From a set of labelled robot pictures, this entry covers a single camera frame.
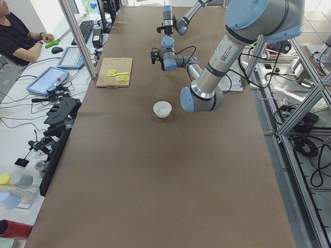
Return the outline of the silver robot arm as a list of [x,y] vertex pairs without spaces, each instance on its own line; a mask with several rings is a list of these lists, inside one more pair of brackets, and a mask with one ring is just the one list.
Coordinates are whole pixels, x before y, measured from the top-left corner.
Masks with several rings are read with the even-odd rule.
[[184,35],[188,30],[192,18],[210,2],[212,1],[197,1],[181,19],[176,18],[171,5],[164,5],[162,9],[163,24],[162,26],[157,27],[157,33],[160,34],[163,30],[166,36],[171,36],[175,30],[179,35]]
[[180,92],[180,103],[186,112],[209,112],[223,103],[223,92],[218,86],[244,47],[257,41],[260,35],[268,41],[282,41],[299,36],[302,32],[305,1],[230,1],[225,15],[225,34],[204,69],[194,56],[174,51],[173,32],[184,35],[191,19],[207,4],[198,1],[180,20],[172,6],[163,7],[164,31],[162,49],[152,60],[160,60],[162,69],[173,71],[185,68],[192,78],[189,87]]

